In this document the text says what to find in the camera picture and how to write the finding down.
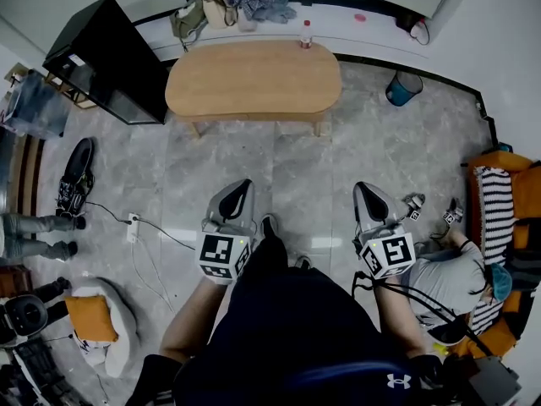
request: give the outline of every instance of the striped pillow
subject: striped pillow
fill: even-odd
[[[505,263],[504,251],[513,236],[515,223],[511,176],[501,168],[475,169],[481,206],[481,251],[485,265]],[[489,329],[501,312],[503,302],[485,304],[480,301],[473,310],[471,327],[476,334]]]

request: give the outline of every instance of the wooden table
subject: wooden table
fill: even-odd
[[[199,137],[195,123],[216,120],[301,121],[320,135],[325,110],[340,97],[335,56],[298,41],[247,41],[197,47],[171,69],[166,101]]]

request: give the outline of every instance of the black cabinet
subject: black cabinet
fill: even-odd
[[[115,0],[76,13],[43,68],[126,124],[164,123],[168,72]]]

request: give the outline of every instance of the plastic bottle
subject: plastic bottle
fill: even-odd
[[[312,29],[307,19],[304,21],[303,29],[301,30],[300,46],[305,49],[312,46]]]

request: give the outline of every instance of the marble floor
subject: marble floor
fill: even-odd
[[[452,196],[464,200],[460,163],[489,146],[488,125],[479,118],[473,96],[432,80],[405,107],[385,99],[393,72],[356,63],[341,63],[343,91],[327,113],[316,138],[306,123],[210,123],[195,140],[169,118],[165,126],[129,127],[101,109],[74,108],[65,135],[45,144],[41,163],[38,213],[54,212],[57,183],[69,155],[83,137],[95,137],[96,186],[89,201],[119,217],[136,212],[178,239],[193,243],[210,197],[226,184],[251,178],[256,186],[256,221],[268,211],[281,219],[292,259],[307,254],[314,265],[342,287],[351,287],[359,268],[351,239],[354,232],[352,188],[359,180],[379,185],[402,198],[426,194],[423,215],[408,224],[416,239],[429,231]],[[27,260],[37,284],[57,276],[72,280],[104,277],[116,284],[134,312],[141,341],[139,355],[123,379],[102,375],[110,404],[125,402],[134,388],[142,360],[154,353],[173,314],[136,276],[126,226],[100,207],[87,206],[88,227],[68,235],[40,239],[75,239],[79,253],[69,262],[41,257]],[[156,262],[175,310],[180,309],[199,272],[194,254],[155,229],[141,224],[139,236]],[[134,260],[145,280],[162,293],[143,244],[134,245]],[[372,293],[358,292],[374,322]],[[224,303],[223,314],[227,308]],[[44,336],[70,331],[68,320],[48,327]],[[104,395],[96,373],[86,365],[72,340],[49,343],[69,382],[92,404]]]

